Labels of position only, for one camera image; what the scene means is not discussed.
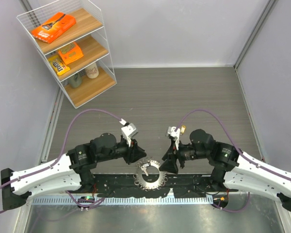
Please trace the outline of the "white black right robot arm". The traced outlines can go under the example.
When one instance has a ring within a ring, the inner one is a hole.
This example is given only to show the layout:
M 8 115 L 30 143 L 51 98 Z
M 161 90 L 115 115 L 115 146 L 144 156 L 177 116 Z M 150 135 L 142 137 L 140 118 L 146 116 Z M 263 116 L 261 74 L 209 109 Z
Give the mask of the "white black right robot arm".
M 254 193 L 280 202 L 291 212 L 291 172 L 258 160 L 234 145 L 215 141 L 202 129 L 190 133 L 189 144 L 183 144 L 180 135 L 180 129 L 168 129 L 171 145 L 162 158 L 160 171 L 177 174 L 186 161 L 207 159 L 213 166 L 210 176 L 213 190 Z

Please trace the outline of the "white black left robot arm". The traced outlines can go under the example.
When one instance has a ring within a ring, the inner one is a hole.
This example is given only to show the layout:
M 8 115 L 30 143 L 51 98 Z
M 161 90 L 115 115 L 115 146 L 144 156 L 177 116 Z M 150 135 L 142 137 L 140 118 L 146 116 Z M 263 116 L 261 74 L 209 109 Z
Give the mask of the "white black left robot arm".
M 35 197 L 61 191 L 89 193 L 96 183 L 91 171 L 98 163 L 122 158 L 129 165 L 144 157 L 135 139 L 127 142 L 122 137 L 117 142 L 113 134 L 104 133 L 59 159 L 23 171 L 6 168 L 0 172 L 2 208 L 16 209 Z

